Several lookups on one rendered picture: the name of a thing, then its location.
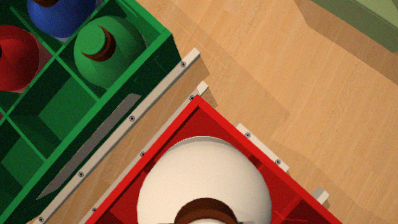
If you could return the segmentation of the red crate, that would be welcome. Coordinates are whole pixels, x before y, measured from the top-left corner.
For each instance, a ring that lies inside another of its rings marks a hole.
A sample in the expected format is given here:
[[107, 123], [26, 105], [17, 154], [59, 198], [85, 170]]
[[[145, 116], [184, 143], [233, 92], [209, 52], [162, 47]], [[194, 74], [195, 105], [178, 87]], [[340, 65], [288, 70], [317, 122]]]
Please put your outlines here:
[[[138, 224], [137, 200], [145, 177], [170, 147], [194, 136], [212, 136], [229, 142], [261, 171], [271, 195], [271, 224], [342, 224], [199, 95], [191, 100], [84, 224], [96, 224], [95, 221], [98, 221], [97, 224]], [[124, 195], [120, 194], [127, 186], [129, 189]], [[116, 202], [119, 195], [121, 198]], [[111, 203], [114, 206], [110, 209]], [[104, 214], [106, 209], [108, 213]], [[101, 215], [102, 219], [99, 218]]]

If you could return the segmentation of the blue bottle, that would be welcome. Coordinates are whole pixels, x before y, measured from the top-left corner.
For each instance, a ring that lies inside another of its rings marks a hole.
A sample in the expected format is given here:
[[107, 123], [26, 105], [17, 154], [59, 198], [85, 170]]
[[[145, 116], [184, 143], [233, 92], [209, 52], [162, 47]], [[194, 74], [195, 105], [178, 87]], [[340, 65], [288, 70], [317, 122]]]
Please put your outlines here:
[[104, 0], [27, 0], [33, 24], [66, 42]]

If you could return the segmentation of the green crate with dividers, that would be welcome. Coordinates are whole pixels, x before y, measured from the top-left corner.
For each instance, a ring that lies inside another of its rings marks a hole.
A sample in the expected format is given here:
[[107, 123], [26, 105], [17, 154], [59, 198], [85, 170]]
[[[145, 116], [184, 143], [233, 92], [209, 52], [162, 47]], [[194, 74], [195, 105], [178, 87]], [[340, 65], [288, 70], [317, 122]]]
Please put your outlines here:
[[[86, 24], [110, 15], [150, 46], [106, 89], [80, 74], [74, 44]], [[0, 91], [0, 224], [26, 224], [182, 59], [173, 34], [136, 0], [104, 0], [65, 43], [33, 24], [27, 0], [0, 0], [0, 25], [32, 33], [53, 55], [23, 93]]]

